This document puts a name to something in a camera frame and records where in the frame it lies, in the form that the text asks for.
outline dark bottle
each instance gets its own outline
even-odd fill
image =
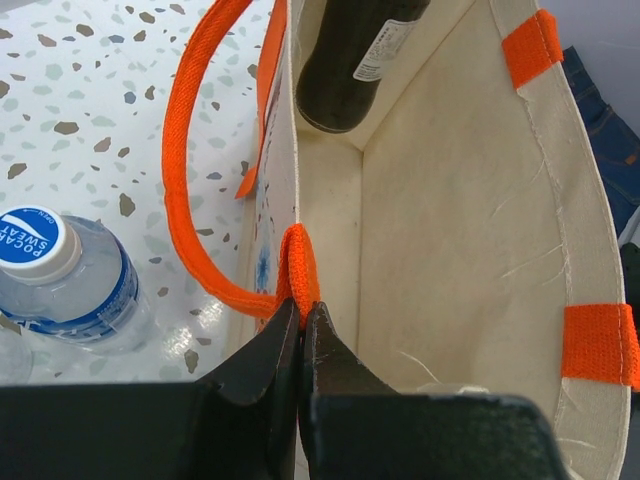
[[[429,2],[327,0],[318,41],[296,91],[302,116],[329,133],[358,126],[386,68]]]

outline bottle label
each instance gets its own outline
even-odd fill
[[[380,80],[416,23],[387,20],[353,73],[353,78],[362,82]]]
[[[0,311],[13,323],[27,330],[51,335],[71,343],[87,344],[111,337],[122,328],[123,322],[129,320],[129,316],[123,314],[126,313],[127,308],[131,308],[131,300],[137,301],[140,294],[138,274],[117,239],[116,243],[120,250],[122,270],[109,296],[95,310],[66,322],[56,322],[38,316],[14,315],[4,309]]]
[[[60,234],[55,219],[43,210],[18,208],[0,218],[0,260],[24,264],[46,255]]]

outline jeans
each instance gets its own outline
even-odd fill
[[[606,104],[573,47],[562,63],[609,199],[616,234],[640,205],[640,139]]]

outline canvas bag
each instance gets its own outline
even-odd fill
[[[432,0],[365,121],[328,135],[294,99],[324,2],[276,0],[257,75],[259,155],[238,192],[255,191],[238,285],[195,233],[186,142],[208,61],[249,3],[218,0],[203,17],[163,138],[176,250],[251,317],[233,322],[230,351],[284,298],[303,318],[322,298],[343,341],[395,389],[523,395],[573,478],[618,478],[640,353],[551,15],[534,0]]]

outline terrazzo surface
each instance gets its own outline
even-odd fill
[[[163,206],[164,113],[202,0],[39,1],[0,13],[0,209],[100,220],[133,259],[158,329],[97,357],[31,332],[30,383],[190,381],[222,360],[228,310],[186,272]],[[272,2],[254,0],[212,59],[193,115],[188,185],[200,240],[233,275],[234,199],[250,158],[255,74]]]

